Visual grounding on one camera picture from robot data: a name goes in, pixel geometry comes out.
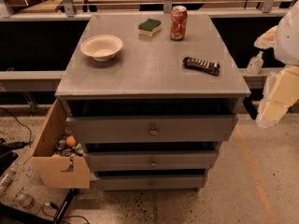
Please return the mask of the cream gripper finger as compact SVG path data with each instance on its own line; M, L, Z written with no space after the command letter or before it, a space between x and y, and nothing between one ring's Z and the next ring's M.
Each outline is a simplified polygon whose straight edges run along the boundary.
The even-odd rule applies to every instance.
M277 26L274 26L260 35L254 42L254 46L258 49L270 49L274 47Z
M256 123L263 128L278 124L298 100L299 67L287 66L277 74L271 72L265 81Z

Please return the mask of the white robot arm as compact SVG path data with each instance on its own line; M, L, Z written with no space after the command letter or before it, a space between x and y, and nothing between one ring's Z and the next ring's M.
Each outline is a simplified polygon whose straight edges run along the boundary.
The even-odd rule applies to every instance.
M277 26L259 36L254 46L272 48L275 59L285 64L277 74L271 72L264 84L256 122L267 128L276 125L299 100L299 1Z

